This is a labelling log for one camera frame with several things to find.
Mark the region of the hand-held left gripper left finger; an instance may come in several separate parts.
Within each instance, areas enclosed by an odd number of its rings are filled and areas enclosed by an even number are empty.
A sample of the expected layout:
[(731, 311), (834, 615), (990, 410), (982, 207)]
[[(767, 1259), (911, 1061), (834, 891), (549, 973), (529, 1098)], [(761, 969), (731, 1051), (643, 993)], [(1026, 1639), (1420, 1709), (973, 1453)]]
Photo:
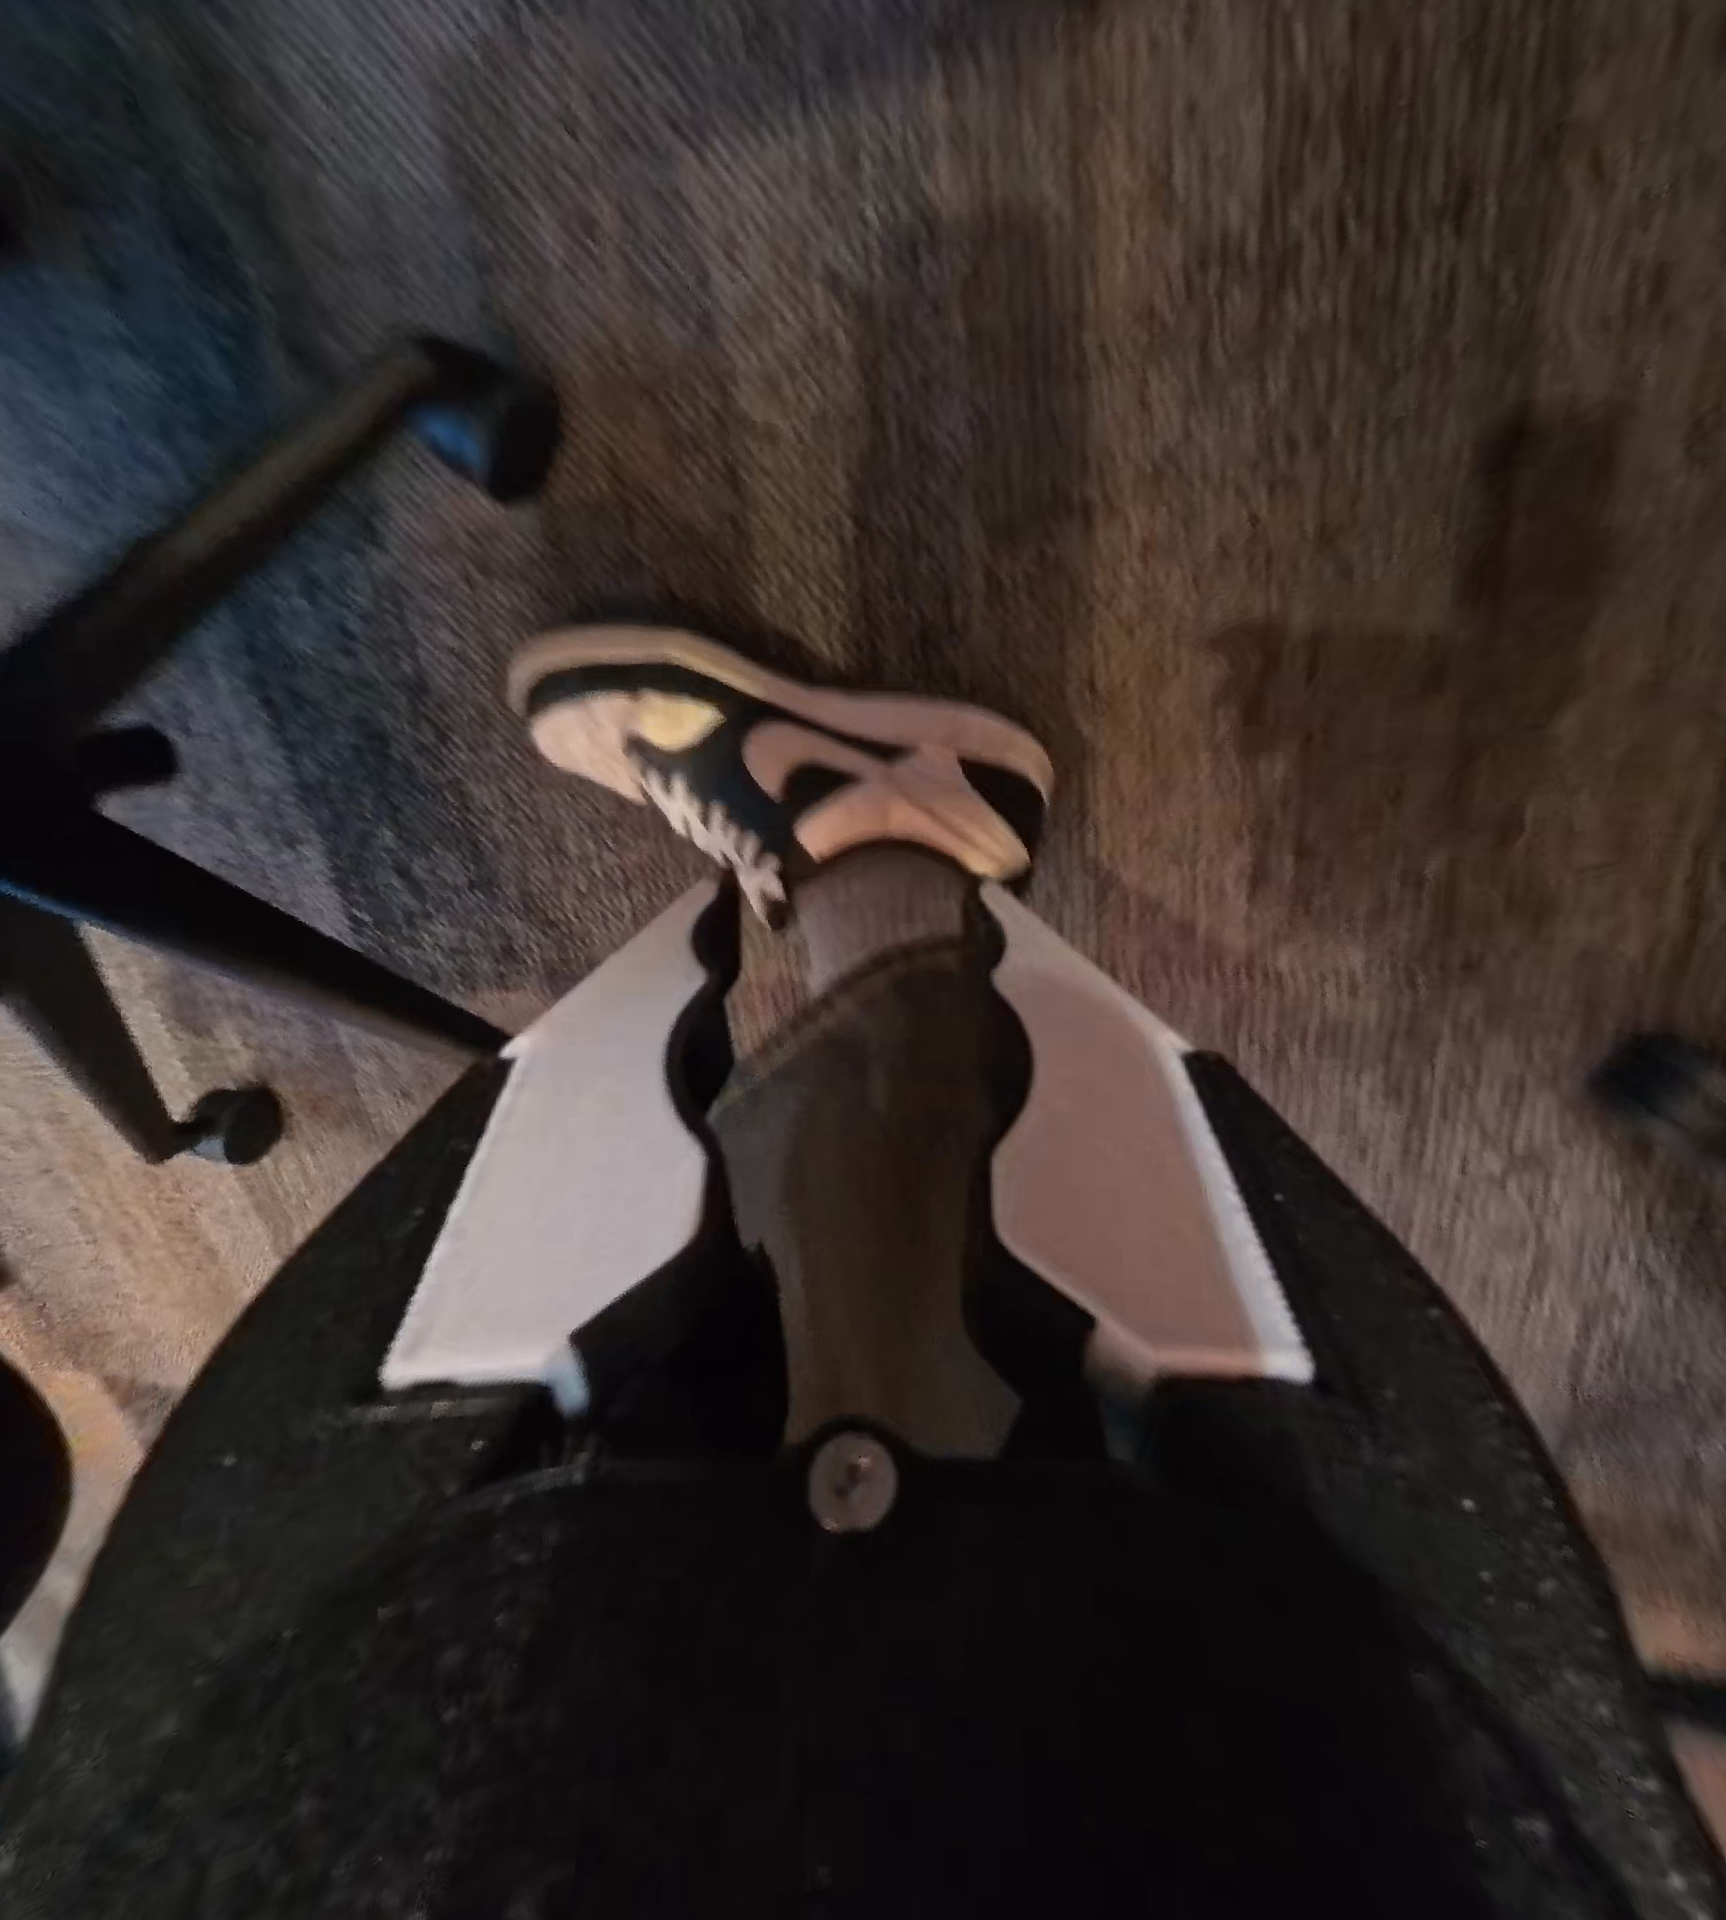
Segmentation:
[(542, 1387), (593, 1416), (662, 1346), (727, 1235), (712, 1091), (740, 901), (705, 879), (505, 1050), (507, 1077), (379, 1366), (379, 1390)]

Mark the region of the black office chair base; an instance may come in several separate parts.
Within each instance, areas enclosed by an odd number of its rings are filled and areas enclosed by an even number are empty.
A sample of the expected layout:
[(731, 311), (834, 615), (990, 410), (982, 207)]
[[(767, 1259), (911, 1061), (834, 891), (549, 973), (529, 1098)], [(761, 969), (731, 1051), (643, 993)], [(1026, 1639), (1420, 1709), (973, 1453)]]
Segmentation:
[(284, 1108), (269, 1086), (227, 1086), (174, 1114), (82, 925), (412, 1041), (473, 1057), (509, 1043), (491, 1020), (108, 817), (108, 796), (174, 780), (178, 754), (164, 732), (106, 713), (397, 438), (514, 506), (542, 492), (560, 434), (547, 377), (414, 337), (0, 648), (0, 1006), (144, 1163), (253, 1163), (282, 1137)]

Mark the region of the black and white sneaker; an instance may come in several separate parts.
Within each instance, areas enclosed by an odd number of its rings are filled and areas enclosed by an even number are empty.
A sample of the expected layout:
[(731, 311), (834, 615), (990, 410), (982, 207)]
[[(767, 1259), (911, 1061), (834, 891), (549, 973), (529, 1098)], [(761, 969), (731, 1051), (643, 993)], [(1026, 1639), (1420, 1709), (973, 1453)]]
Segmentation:
[(547, 764), (656, 808), (771, 928), (874, 848), (1018, 881), (1059, 791), (1049, 748), (996, 709), (813, 684), (686, 627), (545, 632), (514, 656), (509, 692)]

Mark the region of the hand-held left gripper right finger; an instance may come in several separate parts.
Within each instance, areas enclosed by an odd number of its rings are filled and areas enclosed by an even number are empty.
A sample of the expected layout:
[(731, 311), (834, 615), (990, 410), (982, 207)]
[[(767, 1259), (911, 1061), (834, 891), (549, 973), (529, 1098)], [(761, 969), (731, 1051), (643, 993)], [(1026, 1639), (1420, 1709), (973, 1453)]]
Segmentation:
[(995, 1143), (996, 1243), (1086, 1316), (1106, 1379), (1268, 1379), (1316, 1364), (1208, 1099), (1199, 1051), (1007, 887), (980, 901), (1026, 1086)]

